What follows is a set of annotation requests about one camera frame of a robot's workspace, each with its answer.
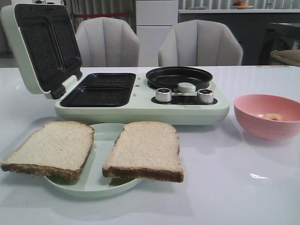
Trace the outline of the silver control knob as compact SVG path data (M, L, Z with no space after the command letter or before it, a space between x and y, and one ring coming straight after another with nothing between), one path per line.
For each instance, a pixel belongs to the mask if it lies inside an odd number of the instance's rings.
M161 103L168 103L172 100L172 90L169 88L156 89L155 100Z
M200 103L211 104L214 101L213 91L209 89L199 89L197 91L197 99Z

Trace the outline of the left silver control knob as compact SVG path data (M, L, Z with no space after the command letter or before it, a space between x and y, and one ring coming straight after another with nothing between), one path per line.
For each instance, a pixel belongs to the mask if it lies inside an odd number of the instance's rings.
M156 89L155 100L161 103L168 103L172 100L172 90L169 88Z

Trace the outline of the fruit plate on counter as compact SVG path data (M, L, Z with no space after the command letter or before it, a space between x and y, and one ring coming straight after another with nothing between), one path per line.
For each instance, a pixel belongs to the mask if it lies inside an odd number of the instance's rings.
M248 5L247 3L241 0L234 0L231 4L232 8L234 9L253 9L254 6Z

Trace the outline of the bread slice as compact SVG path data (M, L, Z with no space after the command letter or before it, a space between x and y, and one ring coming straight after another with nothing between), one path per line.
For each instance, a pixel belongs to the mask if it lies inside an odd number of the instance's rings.
M4 172L77 180L94 142L94 128L76 121L54 121L33 132L8 158Z
M112 178L183 182L180 139L175 127L156 121L126 124L102 167L102 174Z

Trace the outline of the right beige upholstered chair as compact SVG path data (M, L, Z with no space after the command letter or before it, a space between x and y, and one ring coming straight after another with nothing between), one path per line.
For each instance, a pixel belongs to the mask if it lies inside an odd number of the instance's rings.
M191 20L173 25L159 51L158 64L167 66L240 66L243 49L222 23Z

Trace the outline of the red barrier belt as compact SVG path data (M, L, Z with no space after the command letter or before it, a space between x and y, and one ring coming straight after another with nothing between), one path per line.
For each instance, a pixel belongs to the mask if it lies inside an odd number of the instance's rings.
M130 12L107 13L107 14L74 14L74 18L98 18L98 17L122 17L130 16Z

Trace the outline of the white cabinet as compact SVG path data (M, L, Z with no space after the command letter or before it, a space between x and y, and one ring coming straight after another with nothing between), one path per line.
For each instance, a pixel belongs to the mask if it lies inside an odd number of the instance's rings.
M138 0L136 34L140 42L140 67L158 66L158 52L169 28L178 22L177 0Z

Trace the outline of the mint green hinged lid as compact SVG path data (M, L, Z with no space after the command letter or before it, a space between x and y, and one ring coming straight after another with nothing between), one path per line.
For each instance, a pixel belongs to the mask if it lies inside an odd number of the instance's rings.
M30 93L59 99L68 82L81 79L82 60L65 6L14 4L0 11L0 19Z

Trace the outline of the beige cushion seat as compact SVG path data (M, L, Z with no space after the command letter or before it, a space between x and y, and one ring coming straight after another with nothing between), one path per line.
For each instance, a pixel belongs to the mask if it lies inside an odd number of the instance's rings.
M284 65L300 66L300 51L299 50L274 50L270 52L270 57Z

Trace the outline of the black round frying pan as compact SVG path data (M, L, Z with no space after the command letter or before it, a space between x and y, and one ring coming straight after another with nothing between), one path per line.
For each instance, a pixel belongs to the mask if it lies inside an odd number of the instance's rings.
M179 83L191 83L196 89L207 88L213 75L203 69L194 67L158 67L146 73L148 85L158 88L174 90Z

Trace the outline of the mint green round plate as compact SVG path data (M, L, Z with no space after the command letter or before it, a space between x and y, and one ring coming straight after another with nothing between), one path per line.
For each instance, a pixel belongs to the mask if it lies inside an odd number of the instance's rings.
M102 175L102 167L123 131L124 124L103 123L92 127L95 130L94 143L80 178L66 180L57 176L45 176L45 179L68 195L84 198L112 196L138 185L142 179L106 178Z

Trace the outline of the orange shrimp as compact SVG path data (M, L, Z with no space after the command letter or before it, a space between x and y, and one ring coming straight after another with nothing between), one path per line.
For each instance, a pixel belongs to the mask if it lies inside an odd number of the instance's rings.
M287 121L287 119L284 116L277 113L267 113L263 115L263 118L267 120L274 120L274 121Z

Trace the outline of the left beige upholstered chair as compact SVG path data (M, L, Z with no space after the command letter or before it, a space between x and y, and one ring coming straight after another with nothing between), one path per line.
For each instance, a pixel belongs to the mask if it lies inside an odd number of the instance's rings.
M80 23L75 34L82 67L137 67L139 40L129 24L99 17Z

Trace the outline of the beige upholstered chair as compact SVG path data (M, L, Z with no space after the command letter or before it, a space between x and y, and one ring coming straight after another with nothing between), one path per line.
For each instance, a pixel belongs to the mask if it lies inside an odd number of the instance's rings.
M80 23L75 34L82 67L137 67L139 40L129 24L99 17Z
M173 25L159 51L158 64L167 66L240 66L243 49L222 23L191 20Z

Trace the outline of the pink bowl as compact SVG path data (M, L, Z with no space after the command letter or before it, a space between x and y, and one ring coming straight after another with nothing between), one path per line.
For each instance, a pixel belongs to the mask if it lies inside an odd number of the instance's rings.
M300 133L300 103L285 97L249 94L234 100L234 112L239 124L249 133L268 140L284 140ZM263 118L277 113L287 121Z

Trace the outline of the right silver control knob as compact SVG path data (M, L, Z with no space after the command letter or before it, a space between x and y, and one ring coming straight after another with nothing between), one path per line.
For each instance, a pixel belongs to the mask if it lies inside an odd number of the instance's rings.
M197 99L200 103L211 104L214 101L213 91L209 89L199 89L197 91Z

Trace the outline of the mint green breakfast maker base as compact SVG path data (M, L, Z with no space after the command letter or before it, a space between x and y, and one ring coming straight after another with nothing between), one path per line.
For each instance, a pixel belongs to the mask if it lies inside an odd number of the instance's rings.
M196 93L176 93L169 103L155 100L145 74L94 73L76 83L59 101L55 111L63 120L85 124L159 121L171 125L213 125L229 113L230 103L211 83L212 103L198 101Z

